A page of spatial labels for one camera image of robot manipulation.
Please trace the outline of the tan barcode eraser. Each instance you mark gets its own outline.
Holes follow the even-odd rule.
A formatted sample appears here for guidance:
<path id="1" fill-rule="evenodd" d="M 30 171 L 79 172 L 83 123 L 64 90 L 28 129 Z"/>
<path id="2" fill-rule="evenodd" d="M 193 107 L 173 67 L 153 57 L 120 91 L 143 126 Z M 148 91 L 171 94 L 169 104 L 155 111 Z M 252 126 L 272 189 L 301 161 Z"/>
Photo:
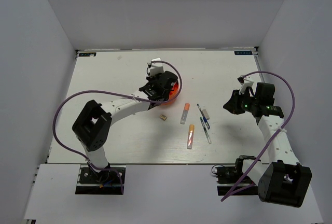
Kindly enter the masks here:
<path id="1" fill-rule="evenodd" d="M 161 114 L 161 115 L 159 116 L 159 118 L 162 119 L 163 121 L 166 121 L 166 120 L 167 120 L 167 116 L 164 115 L 164 114 Z"/>

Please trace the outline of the orange cap highlighter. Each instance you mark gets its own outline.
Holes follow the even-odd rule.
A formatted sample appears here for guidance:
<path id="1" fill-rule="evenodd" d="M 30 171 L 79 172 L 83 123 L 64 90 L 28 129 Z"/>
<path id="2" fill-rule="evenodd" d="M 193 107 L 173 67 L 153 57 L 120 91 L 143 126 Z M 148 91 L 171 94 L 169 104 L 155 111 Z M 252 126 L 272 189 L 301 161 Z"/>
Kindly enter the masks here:
<path id="1" fill-rule="evenodd" d="M 184 109 L 183 109 L 183 112 L 182 112 L 182 116 L 181 116 L 181 120 L 180 120 L 180 124 L 185 124 L 186 119 L 187 119 L 187 115 L 188 115 L 188 112 L 189 112 L 189 108 L 190 108 L 190 104 L 185 103 Z"/>

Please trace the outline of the yellow cap highlighter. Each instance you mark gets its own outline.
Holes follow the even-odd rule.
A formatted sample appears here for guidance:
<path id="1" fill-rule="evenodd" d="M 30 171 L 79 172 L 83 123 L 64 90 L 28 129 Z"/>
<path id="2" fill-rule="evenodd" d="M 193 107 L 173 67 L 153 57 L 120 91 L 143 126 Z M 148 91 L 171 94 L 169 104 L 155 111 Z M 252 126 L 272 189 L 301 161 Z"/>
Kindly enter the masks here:
<path id="1" fill-rule="evenodd" d="M 195 131 L 195 126 L 193 124 L 190 124 L 188 129 L 188 137 L 187 137 L 187 149 L 192 149 L 194 131 Z"/>

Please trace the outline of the white eraser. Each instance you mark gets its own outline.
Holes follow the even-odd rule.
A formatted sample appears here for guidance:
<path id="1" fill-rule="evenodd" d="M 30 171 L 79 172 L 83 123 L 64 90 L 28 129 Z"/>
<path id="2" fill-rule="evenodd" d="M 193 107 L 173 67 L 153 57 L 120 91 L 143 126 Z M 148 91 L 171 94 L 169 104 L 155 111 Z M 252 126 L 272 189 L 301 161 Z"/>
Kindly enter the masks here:
<path id="1" fill-rule="evenodd" d="M 209 120 L 209 119 L 210 119 L 210 117 L 209 117 L 208 112 L 207 112 L 206 109 L 203 109 L 203 110 L 202 110 L 202 113 L 203 113 L 203 116 L 206 118 L 206 120 Z"/>

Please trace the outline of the green gel pen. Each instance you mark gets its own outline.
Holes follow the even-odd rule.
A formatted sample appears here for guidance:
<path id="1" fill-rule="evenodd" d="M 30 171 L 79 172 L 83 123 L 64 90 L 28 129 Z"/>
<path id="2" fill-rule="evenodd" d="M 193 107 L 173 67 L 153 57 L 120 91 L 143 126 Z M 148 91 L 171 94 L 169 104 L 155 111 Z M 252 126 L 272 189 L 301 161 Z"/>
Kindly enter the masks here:
<path id="1" fill-rule="evenodd" d="M 207 142 L 208 142 L 208 144 L 211 144 L 212 142 L 211 142 L 210 136 L 209 136 L 208 131 L 207 131 L 206 127 L 205 127 L 205 124 L 204 124 L 204 121 L 203 121 L 202 117 L 200 117 L 200 122 L 202 124 L 202 127 L 203 127 L 203 130 L 204 130 Z"/>

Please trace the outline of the blue gel pen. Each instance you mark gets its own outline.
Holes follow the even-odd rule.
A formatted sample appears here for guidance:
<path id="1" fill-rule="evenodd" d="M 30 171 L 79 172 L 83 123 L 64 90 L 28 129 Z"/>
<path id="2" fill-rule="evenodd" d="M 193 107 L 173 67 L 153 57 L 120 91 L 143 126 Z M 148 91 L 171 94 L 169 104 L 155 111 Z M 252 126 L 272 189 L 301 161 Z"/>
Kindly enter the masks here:
<path id="1" fill-rule="evenodd" d="M 206 119 L 206 117 L 205 117 L 205 115 L 204 115 L 204 113 L 203 113 L 203 111 L 202 111 L 202 109 L 201 109 L 201 107 L 200 107 L 200 105 L 198 103 L 197 103 L 197 107 L 198 107 L 198 109 L 199 109 L 199 111 L 200 111 L 200 113 L 202 115 L 203 122 L 204 122 L 205 126 L 209 130 L 210 129 L 210 124 L 208 123 L 208 120 Z"/>

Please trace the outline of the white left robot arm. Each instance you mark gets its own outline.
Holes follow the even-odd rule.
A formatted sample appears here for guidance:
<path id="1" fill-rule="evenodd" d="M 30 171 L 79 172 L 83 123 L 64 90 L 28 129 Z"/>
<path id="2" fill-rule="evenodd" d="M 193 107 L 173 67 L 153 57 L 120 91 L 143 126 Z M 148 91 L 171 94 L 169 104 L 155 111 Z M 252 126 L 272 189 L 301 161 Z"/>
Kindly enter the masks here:
<path id="1" fill-rule="evenodd" d="M 92 176 L 99 182 L 109 178 L 109 163 L 103 145 L 107 141 L 110 127 L 130 115 L 148 111 L 170 99 L 174 85 L 181 81 L 170 71 L 147 79 L 129 98 L 121 97 L 108 103 L 88 101 L 75 120 L 72 130 L 81 142 L 92 168 Z"/>

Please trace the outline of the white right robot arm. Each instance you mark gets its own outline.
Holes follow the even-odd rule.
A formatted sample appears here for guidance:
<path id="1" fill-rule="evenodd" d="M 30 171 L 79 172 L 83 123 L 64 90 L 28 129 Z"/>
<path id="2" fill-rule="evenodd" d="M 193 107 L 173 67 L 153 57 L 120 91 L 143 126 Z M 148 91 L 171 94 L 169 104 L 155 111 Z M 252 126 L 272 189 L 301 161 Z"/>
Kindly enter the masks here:
<path id="1" fill-rule="evenodd" d="M 230 100 L 223 108 L 234 115 L 249 112 L 255 118 L 266 143 L 263 153 L 269 162 L 260 157 L 239 156 L 236 159 L 234 175 L 237 179 L 230 192 L 240 192 L 238 184 L 251 180 L 257 186 L 262 202 L 301 207 L 305 199 L 312 173 L 309 167 L 300 164 L 289 143 L 284 128 L 284 114 L 274 105 L 275 86 L 259 82 L 253 90 L 253 81 L 242 79 L 241 88 L 233 90 Z"/>

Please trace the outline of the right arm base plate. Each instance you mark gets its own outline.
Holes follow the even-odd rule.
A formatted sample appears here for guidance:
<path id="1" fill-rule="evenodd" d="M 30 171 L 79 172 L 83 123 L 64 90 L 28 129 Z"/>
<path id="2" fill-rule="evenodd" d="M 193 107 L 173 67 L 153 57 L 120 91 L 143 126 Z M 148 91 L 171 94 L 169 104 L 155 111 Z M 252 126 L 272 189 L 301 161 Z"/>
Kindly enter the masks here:
<path id="1" fill-rule="evenodd" d="M 224 196 L 228 190 L 236 183 L 236 181 L 242 176 L 242 166 L 245 160 L 255 160 L 254 156 L 239 156 L 235 164 L 232 166 L 225 166 L 222 164 L 216 164 L 211 168 L 212 176 L 217 178 L 217 193 L 218 196 Z M 240 189 L 241 187 L 246 187 L 252 184 L 253 181 L 246 176 L 241 183 L 235 188 L 234 191 Z M 243 191 L 236 192 L 234 196 L 238 195 L 258 195 L 258 187 L 252 186 L 246 188 Z"/>

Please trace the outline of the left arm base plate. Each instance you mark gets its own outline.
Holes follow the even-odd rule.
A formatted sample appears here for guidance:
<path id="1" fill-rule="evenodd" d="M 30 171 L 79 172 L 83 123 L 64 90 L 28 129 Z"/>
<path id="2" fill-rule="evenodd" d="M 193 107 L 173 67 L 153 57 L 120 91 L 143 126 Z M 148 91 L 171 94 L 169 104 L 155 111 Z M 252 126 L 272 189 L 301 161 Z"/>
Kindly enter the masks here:
<path id="1" fill-rule="evenodd" d="M 125 187 L 125 166 L 111 166 L 114 171 L 95 172 L 92 168 L 81 166 L 75 189 L 76 195 L 123 195 L 121 183 Z"/>

